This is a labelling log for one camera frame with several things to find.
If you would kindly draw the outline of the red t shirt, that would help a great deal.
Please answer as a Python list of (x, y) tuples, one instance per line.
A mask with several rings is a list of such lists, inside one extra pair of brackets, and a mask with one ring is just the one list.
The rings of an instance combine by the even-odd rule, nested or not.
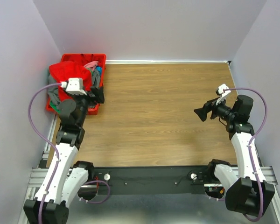
[[(91, 72), (77, 62), (65, 61), (49, 66), (49, 74), (57, 83), (68, 81), (69, 78), (81, 78), (85, 91), (90, 91), (92, 86)], [(70, 97), (65, 91), (58, 87), (55, 89), (51, 101), (55, 105), (59, 105), (62, 101)]]

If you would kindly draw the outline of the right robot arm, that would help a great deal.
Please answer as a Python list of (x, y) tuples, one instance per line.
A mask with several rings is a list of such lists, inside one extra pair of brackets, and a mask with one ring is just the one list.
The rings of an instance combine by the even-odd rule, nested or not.
[(226, 161), (213, 159), (205, 171), (206, 179), (215, 183), (220, 181), (224, 192), (210, 194), (211, 197), (224, 199), (226, 208), (246, 216), (250, 220), (259, 220), (271, 202), (275, 188), (268, 183), (258, 161), (253, 126), (248, 122), (253, 99), (238, 95), (233, 107), (218, 98), (207, 101), (203, 107), (194, 109), (201, 121), (219, 118), (226, 122), (225, 128), (234, 147), (238, 174)]

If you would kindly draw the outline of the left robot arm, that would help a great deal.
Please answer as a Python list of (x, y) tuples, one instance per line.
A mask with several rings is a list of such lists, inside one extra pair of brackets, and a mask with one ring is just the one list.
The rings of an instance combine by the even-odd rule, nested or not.
[(47, 174), (33, 199), (27, 199), (23, 210), (31, 224), (64, 224), (68, 220), (69, 206), (83, 185), (107, 183), (95, 178), (90, 162), (73, 164), (84, 138), (83, 123), (91, 97), (81, 84), (59, 83), (72, 98), (60, 105), (61, 124), (56, 143), (47, 142), (55, 153)]

